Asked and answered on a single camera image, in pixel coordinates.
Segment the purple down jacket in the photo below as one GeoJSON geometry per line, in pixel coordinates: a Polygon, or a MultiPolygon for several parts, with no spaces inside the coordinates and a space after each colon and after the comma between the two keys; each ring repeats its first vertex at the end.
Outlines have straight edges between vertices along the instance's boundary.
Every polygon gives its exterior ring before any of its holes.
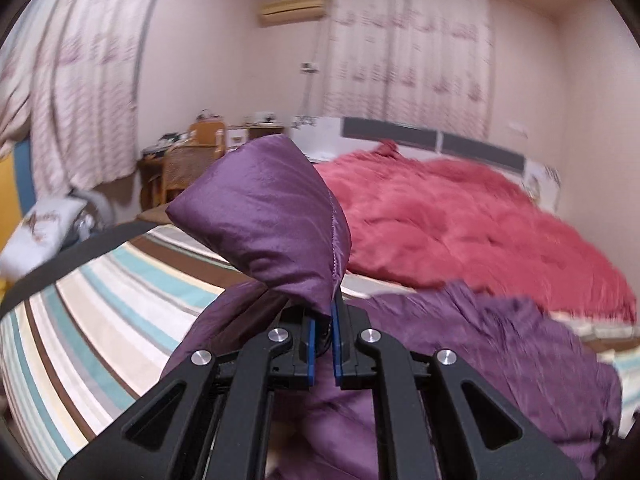
{"type": "MultiPolygon", "coordinates": [[[[178,228],[246,275],[196,319],[167,361],[193,351],[239,349],[273,323],[288,300],[330,312],[350,253],[342,208],[314,166],[284,136],[246,144],[215,162],[168,208],[178,228]]],[[[375,328],[431,356],[457,353],[516,406],[579,470],[594,478],[622,408],[611,365],[527,298],[497,297],[451,282],[358,301],[375,328]]],[[[277,413],[296,430],[277,479],[373,479],[373,406],[365,391],[332,382],[318,362],[310,393],[286,394],[277,413]]]]}

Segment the striped bed sheet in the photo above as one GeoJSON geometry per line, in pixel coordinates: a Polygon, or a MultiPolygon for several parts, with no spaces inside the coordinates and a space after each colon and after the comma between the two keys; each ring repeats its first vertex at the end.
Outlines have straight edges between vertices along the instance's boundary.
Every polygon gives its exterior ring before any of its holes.
{"type": "MultiPolygon", "coordinates": [[[[30,274],[6,298],[1,377],[25,452],[48,479],[160,378],[196,317],[243,275],[170,224],[134,222],[98,244],[30,274]]],[[[350,298],[414,288],[348,269],[350,298]]],[[[622,385],[620,431],[639,408],[639,329],[634,323],[547,312],[615,367],[622,385]]]]}

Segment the red pink quilt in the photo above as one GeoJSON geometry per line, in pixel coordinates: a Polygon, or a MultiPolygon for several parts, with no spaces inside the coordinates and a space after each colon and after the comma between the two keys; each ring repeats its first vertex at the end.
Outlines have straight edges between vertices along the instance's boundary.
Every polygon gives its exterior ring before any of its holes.
{"type": "Polygon", "coordinates": [[[462,281],[549,312],[636,322],[624,274],[485,165],[411,159],[386,142],[314,168],[343,208],[354,273],[415,289],[462,281]]]}

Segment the white embroidered pillow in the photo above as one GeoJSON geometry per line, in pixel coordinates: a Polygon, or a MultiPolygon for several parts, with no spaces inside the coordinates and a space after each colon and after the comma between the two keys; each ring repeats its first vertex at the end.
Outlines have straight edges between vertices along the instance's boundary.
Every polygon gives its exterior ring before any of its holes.
{"type": "Polygon", "coordinates": [[[85,200],[70,196],[38,200],[2,249],[2,280],[15,283],[52,259],[86,206],[85,200]]]}

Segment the wooden desk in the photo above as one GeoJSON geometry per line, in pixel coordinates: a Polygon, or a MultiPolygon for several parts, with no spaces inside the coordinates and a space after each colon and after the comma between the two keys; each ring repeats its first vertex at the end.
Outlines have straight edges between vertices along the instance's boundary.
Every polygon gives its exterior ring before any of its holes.
{"type": "MultiPolygon", "coordinates": [[[[231,153],[248,141],[278,133],[285,133],[285,128],[273,124],[227,127],[226,135],[224,136],[224,140],[226,140],[224,154],[231,153]]],[[[184,139],[176,134],[175,136],[170,136],[168,142],[149,146],[143,151],[142,159],[137,162],[141,179],[140,206],[142,210],[152,209],[161,205],[160,184],[162,183],[164,156],[170,148],[186,142],[189,138],[190,133],[184,139]]]]}

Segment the wooden wicker chair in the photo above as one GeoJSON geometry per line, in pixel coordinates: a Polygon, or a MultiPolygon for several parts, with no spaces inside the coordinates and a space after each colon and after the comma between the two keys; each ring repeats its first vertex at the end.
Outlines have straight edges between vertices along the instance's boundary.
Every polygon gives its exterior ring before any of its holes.
{"type": "Polygon", "coordinates": [[[206,169],[224,156],[226,124],[217,118],[199,120],[190,127],[190,138],[170,148],[163,161],[160,203],[167,204],[198,180],[206,169]]]}

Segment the white grey headboard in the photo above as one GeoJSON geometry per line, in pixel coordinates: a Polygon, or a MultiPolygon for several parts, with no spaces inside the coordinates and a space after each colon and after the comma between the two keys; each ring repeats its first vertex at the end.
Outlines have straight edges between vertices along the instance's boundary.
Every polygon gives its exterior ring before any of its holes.
{"type": "Polygon", "coordinates": [[[383,141],[395,142],[400,154],[409,158],[449,157],[480,162],[521,185],[541,209],[554,214],[558,208],[561,191],[558,172],[495,144],[448,132],[355,117],[296,116],[288,134],[312,162],[329,162],[358,150],[371,151],[383,141]]]}

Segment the patterned curtain at side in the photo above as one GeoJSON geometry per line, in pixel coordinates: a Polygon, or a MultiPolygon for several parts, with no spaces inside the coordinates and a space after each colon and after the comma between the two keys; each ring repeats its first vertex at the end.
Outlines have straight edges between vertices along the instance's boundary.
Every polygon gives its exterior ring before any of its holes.
{"type": "Polygon", "coordinates": [[[1,48],[1,146],[27,136],[38,197],[127,177],[156,0],[32,0],[1,48]]]}

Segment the patterned curtain behind bed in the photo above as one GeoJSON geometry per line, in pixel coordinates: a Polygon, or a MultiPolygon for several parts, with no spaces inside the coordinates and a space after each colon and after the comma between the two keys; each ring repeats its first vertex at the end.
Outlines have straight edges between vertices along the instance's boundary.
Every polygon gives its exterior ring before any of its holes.
{"type": "Polygon", "coordinates": [[[332,0],[322,112],[488,136],[490,0],[332,0]]]}

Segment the wall power socket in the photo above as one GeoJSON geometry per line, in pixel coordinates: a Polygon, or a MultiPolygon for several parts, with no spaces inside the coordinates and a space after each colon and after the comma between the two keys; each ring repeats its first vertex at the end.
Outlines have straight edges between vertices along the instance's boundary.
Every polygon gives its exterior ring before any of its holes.
{"type": "Polygon", "coordinates": [[[303,74],[315,74],[319,71],[319,65],[315,62],[301,62],[300,71],[303,74]]]}

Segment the beige wall air conditioner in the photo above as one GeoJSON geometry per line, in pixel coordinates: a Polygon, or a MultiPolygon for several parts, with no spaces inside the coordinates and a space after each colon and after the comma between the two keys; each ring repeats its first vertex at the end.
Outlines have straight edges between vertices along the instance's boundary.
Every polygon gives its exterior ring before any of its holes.
{"type": "Polygon", "coordinates": [[[326,16],[326,0],[279,0],[263,4],[258,12],[262,27],[319,21],[326,16]]]}

